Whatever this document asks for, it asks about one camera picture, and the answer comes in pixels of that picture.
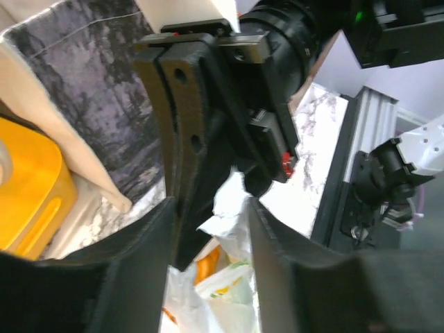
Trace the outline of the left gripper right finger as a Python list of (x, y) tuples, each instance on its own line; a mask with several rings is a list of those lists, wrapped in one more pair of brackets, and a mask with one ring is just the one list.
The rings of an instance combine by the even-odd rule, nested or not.
[(263, 332), (442, 332), (443, 253), (341, 254), (248, 201)]

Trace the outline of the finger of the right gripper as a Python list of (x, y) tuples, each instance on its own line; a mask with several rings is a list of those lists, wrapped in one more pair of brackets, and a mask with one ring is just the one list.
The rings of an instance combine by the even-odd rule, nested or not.
[(133, 63), (153, 107), (162, 147), (166, 195), (173, 196), (176, 142), (170, 99), (164, 85), (163, 72), (157, 61), (161, 54), (161, 48), (142, 49), (135, 56)]

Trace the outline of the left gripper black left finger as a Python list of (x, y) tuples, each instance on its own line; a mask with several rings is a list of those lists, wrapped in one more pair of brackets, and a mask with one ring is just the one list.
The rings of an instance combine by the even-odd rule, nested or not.
[(64, 259), (1, 254), (2, 332), (156, 332), (175, 233), (165, 198)]

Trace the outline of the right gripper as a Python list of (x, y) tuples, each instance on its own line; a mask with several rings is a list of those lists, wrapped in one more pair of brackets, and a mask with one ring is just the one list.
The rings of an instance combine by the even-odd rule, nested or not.
[(214, 195), (237, 166), (245, 188), (264, 194), (286, 182), (297, 160), (288, 98), (296, 75), (283, 66), (296, 51), (275, 22), (248, 19), (236, 33), (226, 19), (170, 24), (135, 45), (161, 48), (158, 63), (171, 104), (174, 192), (180, 234), (173, 266), (184, 270), (208, 241), (197, 227), (212, 215)]

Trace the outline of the beige canvas tote bag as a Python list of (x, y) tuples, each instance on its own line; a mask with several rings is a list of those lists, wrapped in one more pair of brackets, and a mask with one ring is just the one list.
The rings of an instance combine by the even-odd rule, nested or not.
[(151, 33), (134, 1), (60, 1), (1, 33), (1, 98), (68, 167), (127, 212), (162, 176), (151, 102), (132, 60)]

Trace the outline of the white plastic grocery bag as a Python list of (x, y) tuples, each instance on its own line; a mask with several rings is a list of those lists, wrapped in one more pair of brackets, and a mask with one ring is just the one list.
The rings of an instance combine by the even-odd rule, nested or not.
[[(217, 191), (213, 215), (198, 227), (210, 242), (180, 271), (169, 267), (160, 332), (258, 332), (257, 291), (252, 264), (244, 177), (232, 171)], [(213, 275), (197, 285), (197, 261), (217, 246)]]

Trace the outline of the orange croissant bread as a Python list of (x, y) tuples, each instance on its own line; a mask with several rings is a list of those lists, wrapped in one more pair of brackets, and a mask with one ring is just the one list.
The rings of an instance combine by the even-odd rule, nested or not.
[(197, 275), (194, 282), (195, 285), (215, 273), (220, 254), (221, 247), (217, 246), (208, 255), (197, 261)]

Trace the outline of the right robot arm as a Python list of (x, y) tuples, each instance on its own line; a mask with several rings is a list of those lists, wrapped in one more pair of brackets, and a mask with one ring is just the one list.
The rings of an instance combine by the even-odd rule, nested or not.
[(133, 64), (160, 131), (166, 193), (176, 200), (174, 267), (207, 243), (198, 230), (232, 167), (249, 194), (285, 183), (298, 161), (288, 109), (322, 48), (343, 31), (364, 68), (443, 57), (442, 1), (260, 1), (240, 18), (163, 23)]

